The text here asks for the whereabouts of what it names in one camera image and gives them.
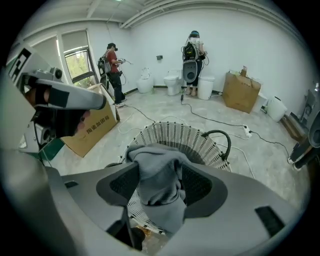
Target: light-colored floor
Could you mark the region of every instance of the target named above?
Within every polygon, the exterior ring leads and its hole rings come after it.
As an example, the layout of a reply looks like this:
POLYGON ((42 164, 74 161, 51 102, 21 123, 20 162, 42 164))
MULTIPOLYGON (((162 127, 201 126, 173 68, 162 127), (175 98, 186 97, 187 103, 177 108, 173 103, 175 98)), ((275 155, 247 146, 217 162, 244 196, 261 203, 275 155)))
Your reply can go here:
MULTIPOLYGON (((125 103, 140 109, 146 116, 155 121, 167 116, 176 116, 201 131, 220 129, 228 134, 246 138, 241 127, 216 123, 191 114, 189 106, 181 105, 180 96, 180 94, 168 96, 166 89, 157 88, 154 92, 147 94, 133 92, 128 95, 128 100, 125 103)), ((184 103, 192 105, 193 112, 209 119, 235 125, 248 125, 252 131, 259 133, 262 138, 284 144, 289 154, 296 143, 280 123, 274 122, 262 111, 259 114, 254 112, 248 114, 228 108, 221 96, 212 97, 210 100, 185 96, 184 103)), ((134 129, 126 134, 121 134, 118 127, 123 124, 120 130, 124 133, 131 128, 143 128, 152 123, 131 107, 119 108, 118 112, 121 118, 120 123, 108 132, 84 158, 77 156, 64 146, 51 161, 52 166, 57 168, 61 175, 69 175, 102 169, 110 163, 118 162, 119 156, 139 132, 138 129, 134 129), (124 123, 132 113, 134 114, 131 118, 124 123)), ((164 121, 181 122, 174 117, 168 117, 164 121)), ((217 137, 214 140, 217 143, 227 144, 224 137, 217 137)), ((249 140, 231 136, 231 142, 232 146, 245 152, 252 172, 258 181, 289 201, 297 209, 303 207, 309 190, 308 172, 305 168, 299 172, 294 170, 292 165, 287 163, 287 153, 281 145, 264 142, 256 134, 253 134, 249 140)), ((228 159, 234 173, 252 177, 241 151, 232 148, 228 159)))

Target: black loop handle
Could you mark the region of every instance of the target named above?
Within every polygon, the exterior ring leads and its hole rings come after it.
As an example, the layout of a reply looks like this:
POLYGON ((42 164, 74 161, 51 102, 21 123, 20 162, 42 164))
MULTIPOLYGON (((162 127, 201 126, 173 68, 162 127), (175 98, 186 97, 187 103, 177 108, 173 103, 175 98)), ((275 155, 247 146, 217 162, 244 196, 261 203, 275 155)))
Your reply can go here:
POLYGON ((207 137, 209 134, 216 134, 216 133, 223 134, 226 137, 226 140, 228 141, 228 147, 226 149, 226 152, 223 153, 222 156, 221 156, 221 159, 223 161, 227 160, 228 156, 230 154, 230 150, 231 150, 231 139, 230 139, 229 135, 225 131, 223 131, 223 130, 210 130, 210 131, 205 132, 201 136, 202 137, 207 137))

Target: gray cloth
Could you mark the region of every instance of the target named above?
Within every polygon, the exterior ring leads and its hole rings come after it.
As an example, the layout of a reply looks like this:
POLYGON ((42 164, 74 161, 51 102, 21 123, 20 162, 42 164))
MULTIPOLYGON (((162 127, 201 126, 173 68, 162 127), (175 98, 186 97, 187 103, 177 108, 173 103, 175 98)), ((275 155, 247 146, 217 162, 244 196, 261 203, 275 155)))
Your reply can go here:
POLYGON ((181 189, 182 163, 190 163, 177 148, 132 145, 126 162, 139 165, 138 193, 148 218, 171 236, 183 224, 186 193, 181 189))

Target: toilet tank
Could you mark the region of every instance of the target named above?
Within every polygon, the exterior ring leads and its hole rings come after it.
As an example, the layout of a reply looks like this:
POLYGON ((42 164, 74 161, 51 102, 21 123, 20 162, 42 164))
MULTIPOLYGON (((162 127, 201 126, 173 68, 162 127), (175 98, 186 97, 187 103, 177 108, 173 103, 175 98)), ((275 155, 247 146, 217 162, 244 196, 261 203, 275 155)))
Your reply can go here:
POLYGON ((171 69, 168 72, 168 76, 178 76, 180 80, 182 78, 182 69, 171 69))

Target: white wicker basket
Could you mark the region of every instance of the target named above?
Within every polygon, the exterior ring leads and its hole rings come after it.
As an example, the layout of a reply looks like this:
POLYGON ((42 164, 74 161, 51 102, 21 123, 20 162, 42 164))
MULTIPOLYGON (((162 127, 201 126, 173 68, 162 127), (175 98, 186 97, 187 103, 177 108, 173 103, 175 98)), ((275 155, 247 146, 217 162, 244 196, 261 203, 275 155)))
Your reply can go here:
MULTIPOLYGON (((176 122, 156 122, 146 126, 130 145, 150 145, 159 143, 179 149, 188 159, 196 164, 212 166, 231 172, 230 163, 222 160, 222 151, 209 137, 202 137, 203 132, 191 126, 176 122)), ((127 149, 120 156, 119 163, 125 160, 127 149)), ((128 214, 140 226, 153 232, 164 234, 163 229, 155 226, 142 209, 137 190, 134 191, 129 203, 128 214)))

